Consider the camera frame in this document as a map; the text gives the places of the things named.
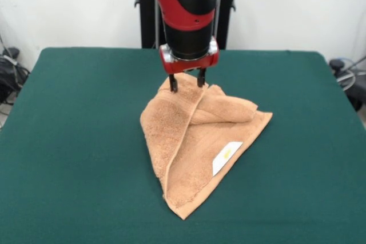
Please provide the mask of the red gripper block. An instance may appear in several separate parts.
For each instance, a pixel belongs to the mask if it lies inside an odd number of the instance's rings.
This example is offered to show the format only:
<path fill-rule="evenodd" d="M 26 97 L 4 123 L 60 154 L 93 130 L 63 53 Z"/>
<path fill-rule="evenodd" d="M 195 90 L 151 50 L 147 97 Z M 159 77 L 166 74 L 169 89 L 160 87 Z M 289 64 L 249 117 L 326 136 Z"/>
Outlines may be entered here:
<path fill-rule="evenodd" d="M 205 84 L 206 69 L 218 63 L 219 48 L 215 37 L 211 37 L 208 52 L 197 59 L 179 59 L 175 57 L 168 44 L 159 48 L 160 58 L 165 72 L 169 75 L 170 91 L 178 92 L 178 83 L 174 74 L 188 70 L 200 69 L 197 76 L 197 86 L 203 87 Z"/>

